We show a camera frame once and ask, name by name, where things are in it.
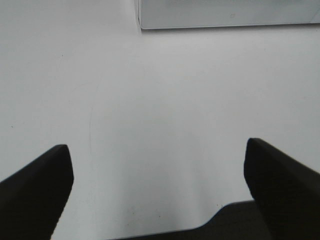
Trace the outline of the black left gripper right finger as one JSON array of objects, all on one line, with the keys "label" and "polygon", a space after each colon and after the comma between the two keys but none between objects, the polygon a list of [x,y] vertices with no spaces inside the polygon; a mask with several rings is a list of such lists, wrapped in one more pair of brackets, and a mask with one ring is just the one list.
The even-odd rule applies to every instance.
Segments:
[{"label": "black left gripper right finger", "polygon": [[244,178],[275,240],[320,238],[320,174],[260,138],[247,141]]}]

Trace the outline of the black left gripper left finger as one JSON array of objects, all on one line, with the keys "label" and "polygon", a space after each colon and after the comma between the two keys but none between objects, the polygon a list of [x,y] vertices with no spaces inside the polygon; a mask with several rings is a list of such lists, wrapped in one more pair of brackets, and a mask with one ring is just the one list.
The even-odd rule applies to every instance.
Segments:
[{"label": "black left gripper left finger", "polygon": [[49,240],[74,183],[66,144],[55,145],[0,183],[0,238]]}]

